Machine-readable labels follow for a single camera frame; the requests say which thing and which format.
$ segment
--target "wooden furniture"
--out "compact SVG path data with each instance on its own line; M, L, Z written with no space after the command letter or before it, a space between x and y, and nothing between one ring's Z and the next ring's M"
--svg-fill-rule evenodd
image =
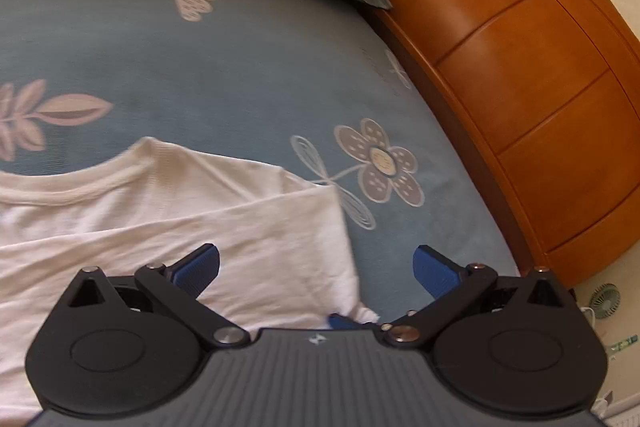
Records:
M640 42L609 0L391 0L366 17L521 271L567 285L640 238Z

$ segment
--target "bed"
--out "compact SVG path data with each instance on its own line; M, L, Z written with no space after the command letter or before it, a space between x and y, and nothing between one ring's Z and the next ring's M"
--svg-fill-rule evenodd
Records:
M74 171L154 136L335 184L362 299L382 320L430 301L412 275L422 243L516 274L446 134L348 1L195 3L0 0L2 84L15 100L0 169ZM388 158L367 164L353 151L361 139L415 185L386 185ZM364 168L374 185L358 183Z
M430 301L421 243L572 286L638 239L640 44L609 0L391 2L0 0L0 169L154 136L335 185L382 320Z

